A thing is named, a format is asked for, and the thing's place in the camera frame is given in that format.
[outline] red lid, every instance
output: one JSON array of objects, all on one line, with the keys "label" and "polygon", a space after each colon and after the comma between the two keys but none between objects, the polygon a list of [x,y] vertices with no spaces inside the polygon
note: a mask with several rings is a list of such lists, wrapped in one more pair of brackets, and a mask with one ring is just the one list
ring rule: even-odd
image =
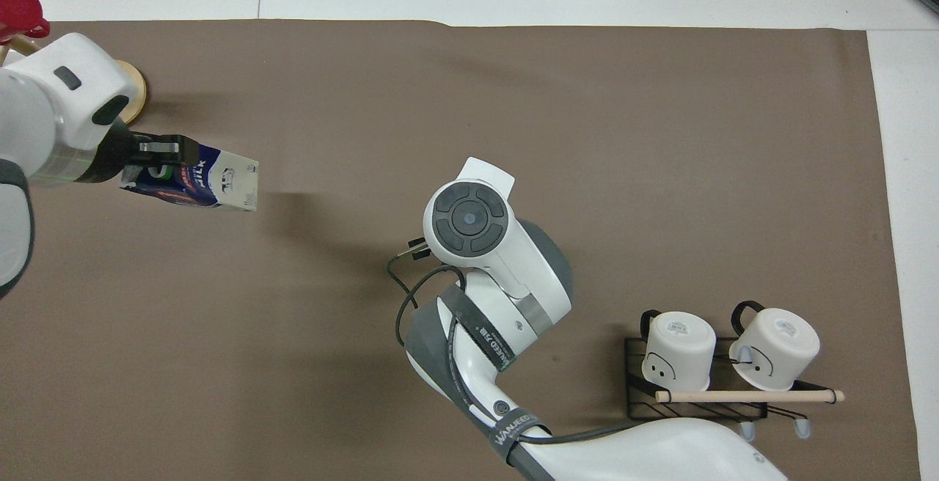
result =
[{"label": "red lid", "polygon": [[43,19],[40,0],[0,0],[0,43],[6,43],[15,34],[48,36],[49,23]]}]

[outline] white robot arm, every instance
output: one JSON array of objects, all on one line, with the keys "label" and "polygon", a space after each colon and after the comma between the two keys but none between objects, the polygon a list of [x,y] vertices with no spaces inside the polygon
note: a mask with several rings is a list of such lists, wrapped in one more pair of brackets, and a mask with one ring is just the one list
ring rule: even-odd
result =
[{"label": "white robot arm", "polygon": [[557,323],[573,297],[560,249],[541,228],[514,217],[513,183],[470,158],[427,205],[428,247],[469,271],[465,288],[452,286],[413,314],[405,350],[420,377],[530,480],[786,479],[717,423],[665,419],[555,438],[497,387],[499,371]]},{"label": "white robot arm", "polygon": [[[26,179],[56,185],[97,174],[111,159],[96,163],[98,147],[136,94],[131,78],[81,34],[0,67],[0,298],[32,251]],[[123,164],[109,166],[115,174]]]}]

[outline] wooden rod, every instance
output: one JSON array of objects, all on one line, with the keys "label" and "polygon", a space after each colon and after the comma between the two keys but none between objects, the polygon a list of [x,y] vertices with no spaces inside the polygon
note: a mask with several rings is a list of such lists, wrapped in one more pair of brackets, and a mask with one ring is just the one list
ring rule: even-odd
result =
[{"label": "wooden rod", "polygon": [[656,391],[655,402],[843,402],[842,390],[812,391]]},{"label": "wooden rod", "polygon": [[30,40],[29,37],[20,34],[19,36],[13,36],[13,39],[10,40],[10,48],[24,56],[29,56],[30,54],[36,53],[42,47],[39,46],[36,41]]}]

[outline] black mug handle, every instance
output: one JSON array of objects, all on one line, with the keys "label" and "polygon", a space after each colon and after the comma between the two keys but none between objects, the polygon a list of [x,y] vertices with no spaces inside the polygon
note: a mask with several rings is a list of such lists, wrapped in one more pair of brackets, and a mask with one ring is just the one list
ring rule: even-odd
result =
[{"label": "black mug handle", "polygon": [[643,337],[643,341],[648,343],[648,324],[651,322],[651,319],[662,314],[660,311],[655,309],[649,309],[643,313],[643,317],[640,320],[640,336]]},{"label": "black mug handle", "polygon": [[734,327],[734,333],[737,333],[738,336],[744,334],[744,326],[740,324],[740,316],[744,314],[745,308],[751,308],[757,312],[760,312],[766,307],[752,300],[740,301],[740,303],[737,304],[737,307],[734,307],[734,313],[731,314],[731,326]]},{"label": "black mug handle", "polygon": [[11,257],[14,265],[0,265],[0,298],[13,289],[29,264],[33,254],[34,221],[33,203],[29,200],[29,188],[23,170],[12,161],[0,159],[0,208],[11,211],[13,224],[0,237],[3,250],[20,256]]}]

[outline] printed logo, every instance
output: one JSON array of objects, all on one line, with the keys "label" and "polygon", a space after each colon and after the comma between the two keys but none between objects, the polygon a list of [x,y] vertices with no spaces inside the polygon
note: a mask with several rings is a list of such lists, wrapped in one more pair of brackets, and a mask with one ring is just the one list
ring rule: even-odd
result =
[{"label": "printed logo", "polygon": [[500,447],[504,444],[507,437],[513,436],[514,431],[518,430],[521,425],[529,422],[531,420],[530,414],[524,414],[516,420],[512,421],[505,427],[505,430],[500,431],[496,434],[496,437],[493,438],[493,441],[496,441],[496,444],[499,444]]},{"label": "printed logo", "polygon": [[223,194],[227,194],[228,191],[232,189],[232,180],[234,180],[234,178],[235,178],[234,169],[230,167],[226,167],[225,170],[222,171],[222,193]]},{"label": "printed logo", "polygon": [[669,331],[672,334],[680,334],[683,336],[688,334],[688,331],[690,331],[690,328],[688,328],[687,324],[681,321],[670,321],[668,322],[668,325],[665,326],[665,328],[666,331]]},{"label": "printed logo", "polygon": [[203,170],[205,170],[205,161],[199,161],[198,164],[195,164],[195,167],[192,167],[192,180],[201,188],[205,187],[205,178],[202,176]]},{"label": "printed logo", "polygon": [[775,327],[782,334],[787,335],[789,338],[795,338],[795,335],[799,334],[798,328],[795,328],[795,326],[792,325],[791,322],[782,320],[782,318],[779,318],[779,320],[775,321]]},{"label": "printed logo", "polygon": [[509,367],[509,364],[512,364],[512,361],[509,360],[508,355],[505,354],[503,344],[500,344],[500,341],[496,340],[496,337],[493,337],[492,333],[489,333],[489,331],[486,330],[486,327],[477,327],[476,331],[482,335],[483,340],[489,344],[489,347],[492,348],[492,350],[496,353],[496,356],[499,357],[499,360],[503,363],[503,369]]}]

